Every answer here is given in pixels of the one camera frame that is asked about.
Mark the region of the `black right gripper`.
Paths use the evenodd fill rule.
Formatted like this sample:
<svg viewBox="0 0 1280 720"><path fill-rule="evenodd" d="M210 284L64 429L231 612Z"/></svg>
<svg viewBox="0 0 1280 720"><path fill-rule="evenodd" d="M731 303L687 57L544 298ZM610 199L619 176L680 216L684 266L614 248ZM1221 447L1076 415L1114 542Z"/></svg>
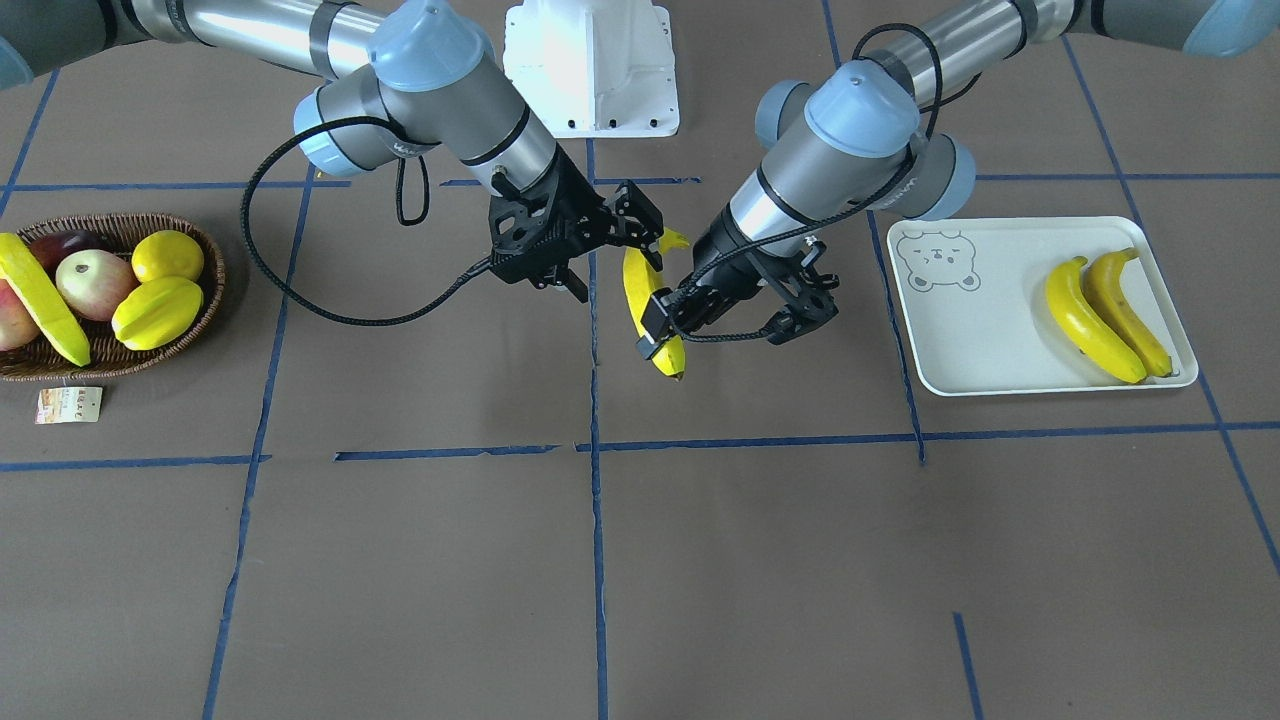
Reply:
<svg viewBox="0 0 1280 720"><path fill-rule="evenodd" d="M605 200L563 150L554 152L547 173L526 190L517 190L511 173L502 169L492 181L497 196L489 206L490 273L508 284L556 284L588 304L589 287L568 263L611 245Z"/></svg>

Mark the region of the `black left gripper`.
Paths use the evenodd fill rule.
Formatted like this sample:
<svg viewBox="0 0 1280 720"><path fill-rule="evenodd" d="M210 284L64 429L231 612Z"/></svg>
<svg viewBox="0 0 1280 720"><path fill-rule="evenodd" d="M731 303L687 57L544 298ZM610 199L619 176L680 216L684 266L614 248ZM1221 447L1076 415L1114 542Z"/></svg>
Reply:
<svg viewBox="0 0 1280 720"><path fill-rule="evenodd" d="M777 282L774 272L781 265L756 250L714 264L749 241L732 211L722 209L692 246L692 272L705 273L698 281L687 275L681 282L681 300L676 304L678 322L717 322L737 302L753 299ZM636 350L649 361L684 360L684 342L669 319L668 297L672 293L672 290L655 290L634 304Z"/></svg>

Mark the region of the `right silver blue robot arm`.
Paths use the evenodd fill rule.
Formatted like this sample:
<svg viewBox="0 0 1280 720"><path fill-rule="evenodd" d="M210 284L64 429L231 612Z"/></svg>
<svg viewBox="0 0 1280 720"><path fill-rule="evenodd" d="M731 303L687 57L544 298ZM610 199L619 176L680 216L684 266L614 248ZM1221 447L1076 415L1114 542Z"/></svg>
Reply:
<svg viewBox="0 0 1280 720"><path fill-rule="evenodd" d="M355 1L5 1L3 87L113 47L220 47L324 79L294 110L308 160L352 177L448 149L492 196L500 281L563 287L605 243L612 213L499 68L484 31L447 1L381 13Z"/></svg>

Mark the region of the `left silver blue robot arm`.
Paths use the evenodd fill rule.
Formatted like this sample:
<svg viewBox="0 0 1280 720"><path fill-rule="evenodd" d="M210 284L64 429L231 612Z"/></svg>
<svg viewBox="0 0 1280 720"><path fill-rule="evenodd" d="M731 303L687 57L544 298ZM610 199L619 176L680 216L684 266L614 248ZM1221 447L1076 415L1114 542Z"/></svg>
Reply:
<svg viewBox="0 0 1280 720"><path fill-rule="evenodd" d="M782 307L756 332L781 345L837 311L808 237L863 210L951 217L975 182L972 154L934 131L946 94L1024 47L1069 32L1235 56L1277 28L1275 1L965 1L922 26L891 24L883 47L859 44L823 83L776 85L756 113L765 155L692 247L677 287L644 290L637 350L648 359L735 304L772 288Z"/></svg>

